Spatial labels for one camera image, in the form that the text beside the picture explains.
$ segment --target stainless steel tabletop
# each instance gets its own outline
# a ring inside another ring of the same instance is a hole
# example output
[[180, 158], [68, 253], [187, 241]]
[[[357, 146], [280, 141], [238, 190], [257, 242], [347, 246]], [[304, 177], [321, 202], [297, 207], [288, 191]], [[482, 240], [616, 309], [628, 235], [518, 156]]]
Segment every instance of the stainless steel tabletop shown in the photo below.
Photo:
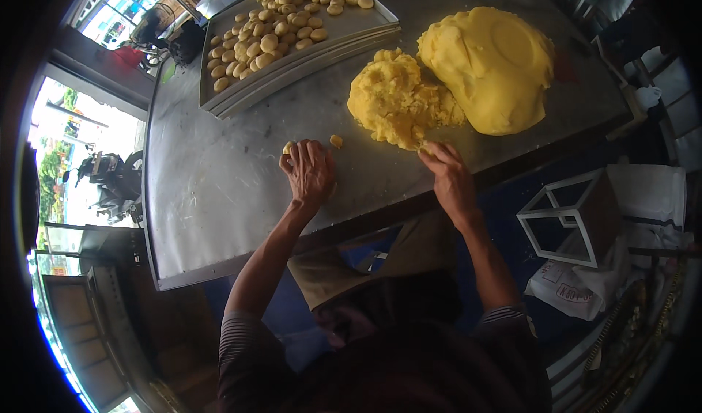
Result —
[[[400, 19], [400, 47], [417, 53], [417, 38], [446, 15], [476, 6], [513, 12], [569, 50], [569, 38], [586, 42], [549, 0], [381, 0]], [[473, 172], [488, 172], [629, 112], [605, 66], [575, 51], [569, 56], [579, 83], [554, 81], [546, 92], [546, 118], [504, 137], [464, 128], [442, 128], [430, 139], [450, 138]], [[338, 189], [303, 235], [415, 198], [432, 189], [433, 177], [417, 155], [371, 140], [346, 108], [352, 79], [373, 52], [304, 77], [221, 121], [198, 109], [200, 61], [159, 79], [150, 110], [145, 156], [145, 216], [154, 279], [160, 289], [238, 273], [272, 230], [291, 199], [278, 168], [288, 140], [332, 134]]]

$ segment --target hand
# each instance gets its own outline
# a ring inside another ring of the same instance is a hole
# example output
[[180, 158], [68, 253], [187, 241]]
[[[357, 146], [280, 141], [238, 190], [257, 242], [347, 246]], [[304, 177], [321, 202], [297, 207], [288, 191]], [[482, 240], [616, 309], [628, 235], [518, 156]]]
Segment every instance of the hand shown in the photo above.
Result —
[[290, 154], [280, 156], [280, 168], [287, 174], [293, 190], [291, 205], [312, 216], [317, 214], [336, 184], [335, 166], [331, 151], [325, 151], [318, 141], [305, 139], [292, 145]]
[[456, 228], [464, 232], [478, 212], [473, 176], [453, 146], [427, 142], [427, 148], [434, 155], [421, 150], [419, 158], [436, 176], [434, 193]]

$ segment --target baking tray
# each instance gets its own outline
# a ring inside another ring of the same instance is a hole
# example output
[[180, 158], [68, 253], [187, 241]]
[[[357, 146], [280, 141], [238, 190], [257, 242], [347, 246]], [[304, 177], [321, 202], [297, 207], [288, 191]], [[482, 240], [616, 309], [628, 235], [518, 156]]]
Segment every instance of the baking tray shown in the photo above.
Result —
[[316, 61], [321, 61], [322, 58], [325, 58], [325, 56], [329, 52], [335, 51], [341, 47], [345, 47], [345, 46], [357, 47], [361, 43], [364, 43], [364, 42], [370, 43], [374, 39], [386, 40], [385, 36], [387, 34], [396, 35], [396, 34], [399, 34], [399, 32], [400, 32], [399, 26], [395, 26], [394, 28], [390, 28], [390, 29], [383, 29], [383, 30], [379, 30], [379, 31], [374, 31], [374, 32], [369, 33], [368, 35], [366, 35], [364, 37], [357, 38], [355, 40], [346, 41], [344, 43], [337, 44], [337, 45], [326, 46], [326, 47], [324, 47], [324, 49], [319, 49], [313, 58], [301, 57], [295, 61], [292, 61], [285, 68], [279, 69], [278, 73], [267, 73], [266, 75], [261, 75], [259, 77], [259, 79], [252, 80], [250, 83], [247, 83], [245, 86], [242, 86], [239, 91], [237, 91], [235, 94], [233, 94], [229, 98], [225, 99], [222, 103], [218, 104], [217, 106], [215, 106], [214, 108], [212, 108], [209, 111], [210, 111], [210, 113], [217, 116], [220, 113], [222, 113], [224, 110], [226, 110], [229, 106], [231, 106], [234, 102], [236, 102], [237, 98], [242, 97], [243, 95], [246, 95], [252, 91], [256, 91], [256, 89], [258, 89], [259, 86], [266, 84], [271, 80], [277, 79], [278, 76], [286, 73], [287, 71], [290, 71], [293, 68], [297, 68], [304, 63], [314, 63]]
[[344, 12], [338, 16], [331, 16], [324, 10], [320, 10], [319, 12], [313, 14], [314, 16], [321, 18], [322, 22], [324, 23], [322, 27], [324, 27], [329, 34], [328, 39], [324, 40], [323, 42], [315, 43], [302, 51], [293, 52], [292, 54], [286, 55], [282, 59], [272, 63], [270, 66], [250, 75], [250, 77], [256, 77], [255, 80], [251, 80], [249, 78], [246, 80], [235, 80], [235, 78], [231, 78], [231, 80], [235, 80], [233, 84], [219, 94], [214, 92], [214, 89], [212, 88], [212, 84], [214, 84], [214, 82], [210, 76], [210, 71], [207, 70], [207, 63], [209, 60], [206, 56], [206, 52], [209, 52], [211, 49], [209, 40], [211, 40], [215, 35], [221, 36], [224, 34], [224, 32], [231, 29], [236, 23], [234, 21], [234, 17], [237, 14], [248, 14], [251, 10], [263, 11], [263, 9], [260, 4], [256, 2], [256, 0], [245, 0], [238, 5], [234, 5], [221, 14], [218, 14], [210, 21], [207, 27], [203, 47], [204, 52], [201, 58], [199, 108], [211, 111], [217, 105], [220, 105], [225, 100], [230, 99], [243, 88], [248, 87], [250, 84], [255, 83], [257, 80], [260, 80], [273, 72], [280, 74], [282, 69], [289, 67], [290, 64], [295, 63], [301, 58], [315, 58], [317, 55], [319, 55], [319, 52], [343, 44], [344, 42], [363, 38], [383, 29], [389, 30], [394, 27], [399, 27], [399, 19], [380, 1], [374, 1], [375, 6], [370, 10], [364, 10], [360, 7], [346, 6]]
[[217, 119], [222, 120], [229, 118], [230, 116], [237, 114], [239, 111], [249, 108], [254, 103], [259, 102], [261, 99], [276, 93], [286, 85], [294, 83], [301, 77], [310, 75], [346, 58], [360, 54], [361, 52], [384, 45], [391, 40], [398, 38], [399, 33], [400, 29], [396, 28], [394, 31], [387, 32], [381, 37], [372, 37], [345, 43], [344, 45], [338, 46], [326, 54], [319, 56], [314, 61], [301, 61], [299, 65], [283, 71], [280, 73], [280, 75], [272, 77], [265, 82], [258, 83], [256, 88], [250, 89], [249, 92], [244, 90], [236, 95], [233, 95], [231, 100], [221, 104], [221, 106], [226, 106], [224, 107], [223, 112], [215, 116]]

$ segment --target person's left hand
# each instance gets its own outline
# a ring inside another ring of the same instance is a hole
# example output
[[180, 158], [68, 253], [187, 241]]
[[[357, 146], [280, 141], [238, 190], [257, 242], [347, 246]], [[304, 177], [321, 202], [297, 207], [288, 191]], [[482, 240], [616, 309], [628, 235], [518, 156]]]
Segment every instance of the person's left hand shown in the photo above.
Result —
[[290, 154], [280, 156], [280, 168], [287, 174], [293, 190], [291, 204], [316, 214], [336, 183], [335, 166], [331, 151], [318, 141], [305, 139], [292, 145]]

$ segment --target white metal frame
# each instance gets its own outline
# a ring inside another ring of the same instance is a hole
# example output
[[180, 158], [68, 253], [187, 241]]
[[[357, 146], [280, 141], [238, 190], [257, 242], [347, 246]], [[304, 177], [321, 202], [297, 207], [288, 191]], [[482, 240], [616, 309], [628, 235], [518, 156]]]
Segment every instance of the white metal frame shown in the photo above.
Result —
[[[586, 267], [597, 268], [597, 259], [595, 258], [595, 251], [592, 249], [592, 242], [590, 242], [590, 236], [587, 229], [583, 223], [583, 219], [580, 215], [579, 209], [585, 203], [592, 190], [597, 185], [600, 180], [601, 175], [604, 173], [604, 168], [595, 170], [592, 172], [587, 172], [570, 179], [557, 181], [555, 183], [549, 183], [545, 185], [541, 190], [522, 208], [522, 210], [517, 213], [517, 219], [519, 220], [524, 233], [528, 237], [531, 245], [533, 246], [536, 256], [547, 259], [554, 259], [556, 261], [568, 262], [570, 264], [578, 264]], [[566, 186], [572, 186], [574, 184], [583, 183], [584, 181], [590, 181], [588, 187], [578, 199], [578, 202], [570, 207], [559, 207], [556, 198], [553, 195], [554, 190], [565, 188]], [[549, 199], [551, 206], [550, 209], [535, 209], [531, 210], [536, 203], [538, 203], [541, 198], [546, 196]], [[566, 220], [566, 216], [573, 216], [575, 222], [570, 222]], [[536, 240], [536, 236], [533, 234], [527, 219], [532, 218], [558, 218], [561, 225], [564, 228], [578, 228], [580, 229], [581, 235], [583, 236], [583, 241], [585, 243], [585, 248], [588, 251], [588, 258], [576, 256], [573, 254], [559, 253], [558, 251], [542, 250], [539, 242]]]

